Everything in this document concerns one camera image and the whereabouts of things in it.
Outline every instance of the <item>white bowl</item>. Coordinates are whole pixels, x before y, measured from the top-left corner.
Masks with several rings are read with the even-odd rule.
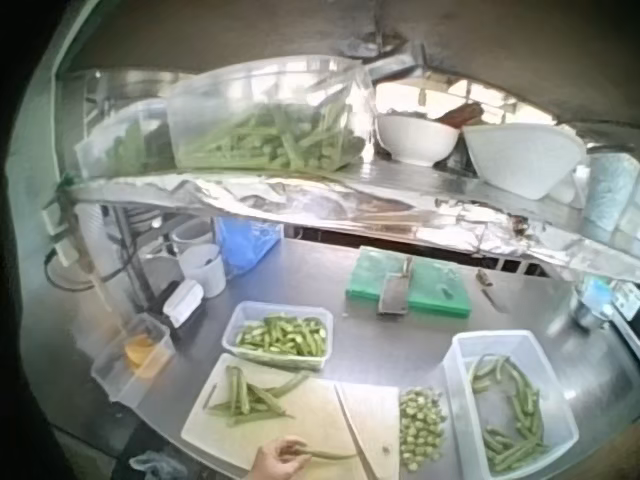
[[[451,153],[460,131],[448,125],[402,115],[379,115],[378,139],[395,160],[430,167]]]
[[[478,176],[531,200],[548,194],[586,155],[582,140],[550,125],[511,123],[462,131]]]

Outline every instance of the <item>kitchen shelf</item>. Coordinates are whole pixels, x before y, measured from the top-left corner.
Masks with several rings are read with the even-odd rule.
[[[76,202],[228,213],[640,281],[640,241],[583,221],[580,210],[380,158],[323,176],[170,173],[94,180],[68,192]]]

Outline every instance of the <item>plastic bag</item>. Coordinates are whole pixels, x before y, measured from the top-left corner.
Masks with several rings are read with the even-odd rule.
[[[255,267],[282,238],[282,225],[216,217],[216,243],[224,261],[227,278],[242,275]]]
[[[185,480],[187,469],[163,453],[146,452],[129,460],[134,470],[145,472],[145,480]]]

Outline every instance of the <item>electrical cord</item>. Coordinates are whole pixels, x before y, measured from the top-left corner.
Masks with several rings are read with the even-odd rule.
[[[131,264],[131,262],[133,261],[134,255],[138,252],[138,248],[135,245],[135,240],[133,242],[133,247],[134,247],[133,252],[130,252],[128,248],[126,249],[127,258],[124,260],[122,266],[120,266],[113,272],[103,277],[100,277],[100,280],[103,283],[107,283],[113,280],[114,278],[116,278]],[[55,248],[52,248],[49,251],[49,253],[47,253],[47,255],[44,257],[44,277],[46,278],[47,283],[49,283],[49,285],[51,285],[52,287],[58,290],[62,290],[63,292],[69,292],[69,293],[83,293],[83,292],[88,292],[89,290],[92,290],[95,288],[95,285],[93,284],[87,284],[86,286],[83,286],[83,287],[69,287],[66,285],[62,285],[61,283],[54,280],[53,277],[51,277],[51,273],[49,272],[49,265],[51,264],[53,259],[57,256],[58,256],[58,252],[56,251]]]

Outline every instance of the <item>green cutting board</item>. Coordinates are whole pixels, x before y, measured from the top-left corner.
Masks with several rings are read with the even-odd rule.
[[[389,273],[400,273],[406,255],[360,247],[347,295],[379,299]],[[414,257],[411,264],[409,307],[439,315],[466,318],[471,302],[454,263]]]

